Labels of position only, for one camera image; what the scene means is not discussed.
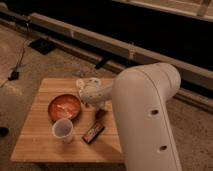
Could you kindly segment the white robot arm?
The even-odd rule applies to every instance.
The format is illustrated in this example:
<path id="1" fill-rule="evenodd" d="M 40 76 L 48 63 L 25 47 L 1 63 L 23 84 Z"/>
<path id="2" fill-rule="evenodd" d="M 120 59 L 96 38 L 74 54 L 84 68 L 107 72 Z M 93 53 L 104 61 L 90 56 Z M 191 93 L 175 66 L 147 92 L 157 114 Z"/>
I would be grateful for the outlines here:
<path id="1" fill-rule="evenodd" d="M 91 105 L 112 102 L 127 171 L 182 171 L 166 109 L 180 84 L 174 66 L 155 63 L 128 68 L 110 85 L 81 91 Z"/>

